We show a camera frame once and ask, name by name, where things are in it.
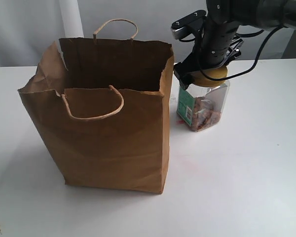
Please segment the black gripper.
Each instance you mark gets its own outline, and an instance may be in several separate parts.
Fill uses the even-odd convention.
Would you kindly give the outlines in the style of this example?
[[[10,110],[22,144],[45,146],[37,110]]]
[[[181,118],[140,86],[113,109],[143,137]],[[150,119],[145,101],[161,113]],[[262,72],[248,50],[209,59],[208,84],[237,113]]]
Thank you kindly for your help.
[[[174,65],[174,75],[181,89],[187,90],[195,82],[192,73],[200,73],[198,78],[204,76],[201,68],[227,66],[241,56],[243,40],[235,35],[237,29],[236,21],[217,24],[210,15],[207,16],[200,51],[193,51],[184,61]]]

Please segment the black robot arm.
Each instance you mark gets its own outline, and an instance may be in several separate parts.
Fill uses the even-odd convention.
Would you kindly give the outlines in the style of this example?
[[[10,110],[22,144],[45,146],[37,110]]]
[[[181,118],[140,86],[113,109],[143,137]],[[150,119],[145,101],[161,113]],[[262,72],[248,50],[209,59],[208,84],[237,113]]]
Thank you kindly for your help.
[[[216,79],[208,70],[227,66],[241,55],[243,38],[270,31],[262,42],[253,65],[233,75],[251,72],[257,65],[268,40],[280,29],[296,30],[296,0],[208,0],[207,10],[197,10],[171,25],[174,39],[187,42],[194,35],[191,54],[174,66],[174,74],[183,90],[196,82],[193,73],[200,72],[209,82],[219,83],[231,77]]]

